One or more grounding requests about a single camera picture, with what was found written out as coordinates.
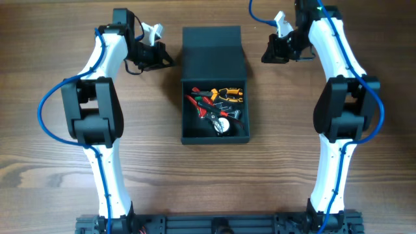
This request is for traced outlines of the dark green box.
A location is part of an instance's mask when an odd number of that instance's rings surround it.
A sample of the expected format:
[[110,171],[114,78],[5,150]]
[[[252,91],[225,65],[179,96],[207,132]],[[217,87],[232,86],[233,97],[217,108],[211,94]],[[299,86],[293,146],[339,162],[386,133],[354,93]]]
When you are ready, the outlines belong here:
[[[250,140],[247,71],[239,26],[185,27],[182,50],[182,144],[243,144]],[[228,103],[241,111],[244,132],[219,137],[211,122],[198,116],[196,107],[185,97],[192,89],[243,89],[243,103]]]

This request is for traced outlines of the orange black pliers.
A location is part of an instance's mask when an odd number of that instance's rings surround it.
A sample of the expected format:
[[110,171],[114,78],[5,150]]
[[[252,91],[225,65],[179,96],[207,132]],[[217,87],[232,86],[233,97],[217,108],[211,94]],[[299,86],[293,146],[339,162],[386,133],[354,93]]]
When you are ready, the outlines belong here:
[[225,101],[228,103],[243,103],[243,89],[241,88],[213,88],[211,91],[199,91],[196,87],[192,89],[192,94],[209,98],[213,103],[215,101]]

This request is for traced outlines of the silver metal wrench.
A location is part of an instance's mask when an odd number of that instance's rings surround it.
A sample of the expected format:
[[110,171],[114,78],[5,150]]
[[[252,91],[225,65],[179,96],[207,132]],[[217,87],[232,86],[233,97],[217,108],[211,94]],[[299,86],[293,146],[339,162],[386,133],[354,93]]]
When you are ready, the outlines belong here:
[[228,113],[228,115],[236,120],[239,120],[241,117],[241,111],[240,110],[233,110]]

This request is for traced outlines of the red handled snips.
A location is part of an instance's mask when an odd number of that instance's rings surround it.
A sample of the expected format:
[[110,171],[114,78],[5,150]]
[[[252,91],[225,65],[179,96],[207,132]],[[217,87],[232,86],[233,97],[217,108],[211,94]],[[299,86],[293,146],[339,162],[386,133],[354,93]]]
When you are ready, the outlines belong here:
[[225,125],[220,121],[221,117],[226,116],[225,112],[216,108],[207,96],[200,94],[199,88],[194,87],[192,95],[185,95],[185,97],[196,107],[198,116],[209,120],[218,134],[226,132]]

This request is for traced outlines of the black round tape measure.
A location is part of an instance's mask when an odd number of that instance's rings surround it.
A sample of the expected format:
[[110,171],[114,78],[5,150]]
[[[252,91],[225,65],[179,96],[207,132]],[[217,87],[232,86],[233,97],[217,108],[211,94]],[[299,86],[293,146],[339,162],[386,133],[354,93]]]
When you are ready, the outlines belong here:
[[233,118],[221,117],[218,119],[220,128],[214,125],[215,133],[218,137],[235,137],[244,132],[244,125]]

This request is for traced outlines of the clear case coloured screwdrivers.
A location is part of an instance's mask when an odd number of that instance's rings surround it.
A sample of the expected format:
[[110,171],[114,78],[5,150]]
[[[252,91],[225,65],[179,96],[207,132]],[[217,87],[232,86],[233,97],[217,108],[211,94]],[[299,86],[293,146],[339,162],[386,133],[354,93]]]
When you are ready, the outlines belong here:
[[216,108],[219,108],[221,111],[224,111],[226,113],[229,113],[231,111],[234,110],[238,110],[238,109],[234,109],[231,104],[226,104],[224,101],[214,101],[212,102],[208,97],[203,97],[203,96],[196,96],[195,100],[197,101],[197,103],[199,101],[203,101],[206,102],[212,106],[215,106]]

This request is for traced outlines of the black red screwdriver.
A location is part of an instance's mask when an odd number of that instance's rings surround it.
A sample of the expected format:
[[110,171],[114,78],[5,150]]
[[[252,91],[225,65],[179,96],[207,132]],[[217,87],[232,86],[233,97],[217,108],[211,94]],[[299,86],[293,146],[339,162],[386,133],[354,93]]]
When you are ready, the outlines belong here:
[[205,110],[207,110],[207,111],[210,111],[210,112],[213,112],[213,113],[215,113],[215,114],[218,114],[218,115],[220,115],[220,116],[222,116],[222,117],[230,118],[231,120],[233,120],[233,121],[235,121],[235,122],[237,122],[238,124],[240,124],[240,125],[241,125],[241,121],[240,121],[240,120],[236,120],[236,119],[234,119],[234,118],[230,117],[230,116],[228,115],[228,113],[226,113],[226,112],[224,112],[224,111],[220,110],[219,108],[216,108],[215,106],[212,106],[212,105],[210,105],[210,104],[208,104],[208,103],[206,103],[206,102],[199,101],[199,102],[198,102],[198,106],[199,106],[199,107],[202,107],[203,109],[205,109]]

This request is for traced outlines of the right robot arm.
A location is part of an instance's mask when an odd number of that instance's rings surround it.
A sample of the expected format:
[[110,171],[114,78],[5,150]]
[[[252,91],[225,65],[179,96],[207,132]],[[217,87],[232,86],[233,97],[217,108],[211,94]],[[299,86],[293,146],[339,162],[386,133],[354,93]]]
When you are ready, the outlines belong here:
[[362,233],[360,213],[345,211],[344,192],[355,148],[373,139],[385,118],[377,77],[367,75],[357,62],[345,36],[342,15],[322,1],[295,1],[296,25],[283,12],[267,24],[276,28],[269,36],[261,61],[286,64],[303,60],[311,49],[326,77],[326,85],[313,111],[320,140],[317,179],[303,213],[281,214],[277,225],[299,233]]

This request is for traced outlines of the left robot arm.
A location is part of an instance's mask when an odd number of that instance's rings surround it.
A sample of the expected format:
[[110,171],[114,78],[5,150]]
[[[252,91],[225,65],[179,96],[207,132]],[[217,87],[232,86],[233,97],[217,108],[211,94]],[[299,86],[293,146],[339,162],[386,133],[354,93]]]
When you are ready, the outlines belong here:
[[61,88],[70,136],[83,147],[92,169],[99,211],[92,218],[78,218],[76,233],[138,233],[133,203],[124,184],[119,156],[124,116],[114,80],[121,64],[132,62],[139,72],[173,66],[160,41],[163,26],[141,23],[126,8],[113,10],[112,23],[98,28],[94,50],[74,81]]

